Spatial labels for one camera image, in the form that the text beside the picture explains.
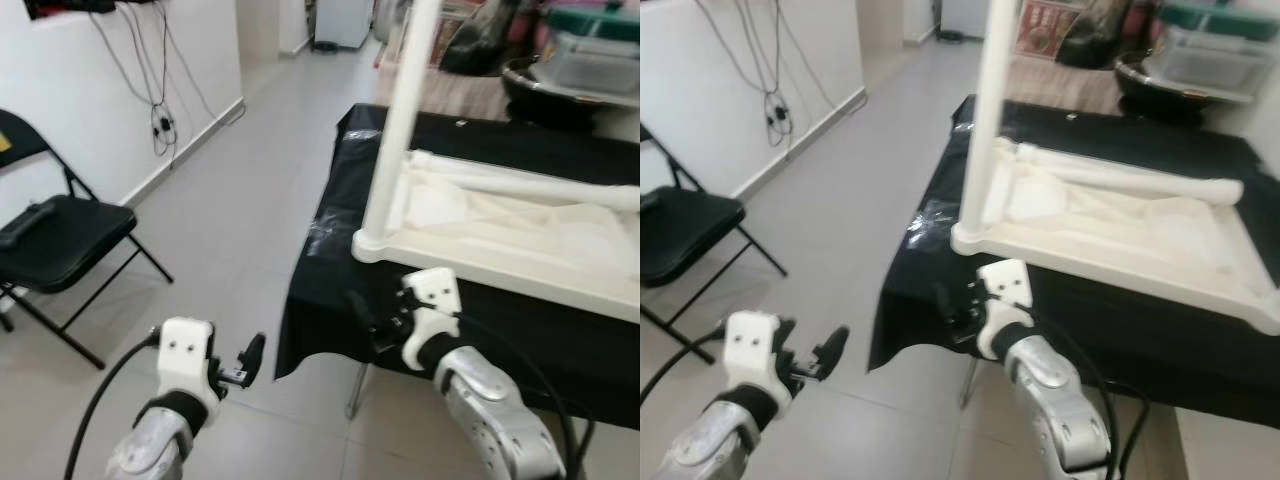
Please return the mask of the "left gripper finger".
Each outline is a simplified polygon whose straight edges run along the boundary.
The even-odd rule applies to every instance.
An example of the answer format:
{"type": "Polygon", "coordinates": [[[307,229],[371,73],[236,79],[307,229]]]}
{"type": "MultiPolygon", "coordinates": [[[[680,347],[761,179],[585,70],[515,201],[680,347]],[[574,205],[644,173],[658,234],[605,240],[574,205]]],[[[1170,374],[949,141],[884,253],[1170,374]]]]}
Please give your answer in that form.
{"type": "Polygon", "coordinates": [[[264,332],[256,333],[250,340],[246,349],[239,353],[239,384],[242,387],[251,387],[257,379],[266,346],[266,335],[264,332]]]}
{"type": "Polygon", "coordinates": [[[822,344],[815,347],[815,379],[824,381],[837,369],[849,340],[849,326],[837,326],[822,344]]]}

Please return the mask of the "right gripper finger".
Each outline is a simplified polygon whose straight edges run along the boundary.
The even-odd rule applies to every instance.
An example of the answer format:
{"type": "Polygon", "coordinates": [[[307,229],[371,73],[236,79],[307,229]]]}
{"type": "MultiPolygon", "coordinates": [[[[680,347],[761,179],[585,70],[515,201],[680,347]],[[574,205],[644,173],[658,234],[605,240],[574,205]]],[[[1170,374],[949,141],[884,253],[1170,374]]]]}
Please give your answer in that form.
{"type": "Polygon", "coordinates": [[[371,337],[376,335],[380,330],[380,321],[375,312],[370,308],[369,302],[357,291],[346,291],[346,301],[349,306],[351,312],[358,320],[361,328],[371,337]]]}
{"type": "Polygon", "coordinates": [[[950,288],[943,283],[933,283],[934,302],[943,324],[950,329],[959,329],[963,325],[963,312],[951,298],[950,288]]]}

